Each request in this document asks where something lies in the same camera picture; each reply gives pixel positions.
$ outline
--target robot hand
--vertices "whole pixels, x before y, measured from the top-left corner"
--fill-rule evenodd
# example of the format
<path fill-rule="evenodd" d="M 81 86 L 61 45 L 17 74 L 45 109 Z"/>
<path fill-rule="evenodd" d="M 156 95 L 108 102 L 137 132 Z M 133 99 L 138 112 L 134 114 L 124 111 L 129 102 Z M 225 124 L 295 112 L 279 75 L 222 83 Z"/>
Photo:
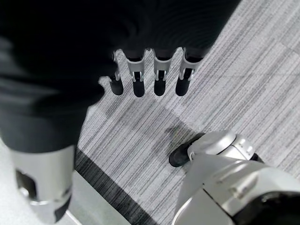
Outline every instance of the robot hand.
<path fill-rule="evenodd" d="M 44 222 L 64 215 L 75 149 L 87 108 L 123 92 L 114 52 L 128 61 L 134 94 L 144 94 L 144 51 L 163 95 L 172 55 L 183 47 L 176 93 L 186 94 L 199 62 L 240 0 L 17 1 L 0 5 L 0 128 L 18 188 Z"/>
<path fill-rule="evenodd" d="M 295 225 L 300 182 L 262 162 L 249 141 L 231 131 L 198 134 L 170 155 L 191 160 L 173 225 Z"/>

